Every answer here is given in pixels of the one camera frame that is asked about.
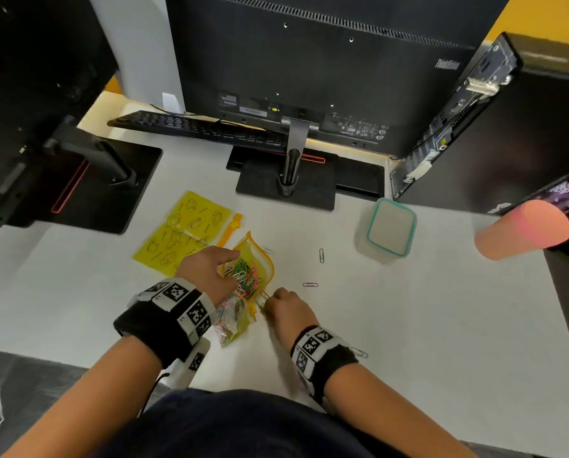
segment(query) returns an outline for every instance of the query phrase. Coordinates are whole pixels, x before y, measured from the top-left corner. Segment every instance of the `hand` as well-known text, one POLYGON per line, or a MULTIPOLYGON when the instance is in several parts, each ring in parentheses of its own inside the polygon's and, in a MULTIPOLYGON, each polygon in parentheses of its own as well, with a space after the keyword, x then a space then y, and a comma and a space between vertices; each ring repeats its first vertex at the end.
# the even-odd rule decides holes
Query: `hand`
POLYGON ((215 307, 219 307, 236 290, 234 277, 222 277, 217 266, 240 257, 239 250, 210 246, 184 258, 175 277, 188 280, 198 291, 205 292, 215 307))
POLYGON ((265 303, 265 315, 274 326, 278 340, 291 350, 295 339, 304 329, 319 325, 310 306, 299 298, 296 292, 278 288, 265 303))

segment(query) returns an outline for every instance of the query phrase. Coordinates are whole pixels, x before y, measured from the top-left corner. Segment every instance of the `black monitor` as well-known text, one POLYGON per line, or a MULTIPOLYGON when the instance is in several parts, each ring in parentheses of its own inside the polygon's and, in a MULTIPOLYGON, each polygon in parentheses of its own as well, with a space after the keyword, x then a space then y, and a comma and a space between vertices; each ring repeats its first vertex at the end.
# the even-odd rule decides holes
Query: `black monitor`
POLYGON ((508 1, 166 3, 187 110, 289 133, 286 161, 247 158, 237 191, 329 208, 338 162, 304 169, 306 137, 410 153, 508 1))
POLYGON ((0 0, 0 227, 125 230, 161 150, 76 127, 116 70, 89 0, 0 0))

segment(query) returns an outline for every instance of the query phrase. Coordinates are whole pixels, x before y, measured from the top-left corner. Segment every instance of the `monitor vent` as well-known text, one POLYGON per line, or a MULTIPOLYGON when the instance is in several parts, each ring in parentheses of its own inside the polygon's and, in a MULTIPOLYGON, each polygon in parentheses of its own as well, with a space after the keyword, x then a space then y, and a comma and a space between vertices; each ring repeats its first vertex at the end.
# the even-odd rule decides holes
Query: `monitor vent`
POLYGON ((397 38, 405 41, 413 41, 415 43, 423 43, 425 45, 444 46, 448 48, 465 48, 474 49, 470 45, 458 45, 449 41, 441 41, 435 38, 422 37, 420 35, 413 35, 412 33, 402 32, 393 29, 384 29, 371 24, 363 22, 349 21, 341 17, 326 16, 325 14, 314 13, 312 11, 300 10, 298 8, 291 8, 289 6, 277 5, 276 3, 269 3, 263 0, 226 0, 240 5, 252 6, 261 10, 273 11, 274 13, 287 14, 289 16, 302 17, 310 19, 311 21, 322 22, 324 24, 337 25, 345 27, 346 29, 358 30, 382 37, 397 38))

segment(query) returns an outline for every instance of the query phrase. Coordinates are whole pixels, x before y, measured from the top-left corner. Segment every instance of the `container lid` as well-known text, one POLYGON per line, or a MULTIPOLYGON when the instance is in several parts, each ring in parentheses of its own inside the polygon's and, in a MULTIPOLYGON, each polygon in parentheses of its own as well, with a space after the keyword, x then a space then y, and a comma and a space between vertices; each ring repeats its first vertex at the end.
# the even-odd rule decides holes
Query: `container lid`
POLYGON ((416 231, 416 213, 390 199, 378 199, 374 207, 367 240, 374 246, 406 257, 416 231))

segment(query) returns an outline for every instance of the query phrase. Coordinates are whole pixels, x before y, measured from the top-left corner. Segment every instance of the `paper clip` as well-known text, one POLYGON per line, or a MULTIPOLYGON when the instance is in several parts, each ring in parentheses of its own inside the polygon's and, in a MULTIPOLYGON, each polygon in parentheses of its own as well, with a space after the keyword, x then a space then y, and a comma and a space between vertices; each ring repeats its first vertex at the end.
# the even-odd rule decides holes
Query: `paper clip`
POLYGON ((362 350, 355 349, 354 347, 351 347, 350 350, 352 350, 352 353, 357 355, 357 357, 369 358, 369 355, 367 354, 367 352, 363 352, 362 350))

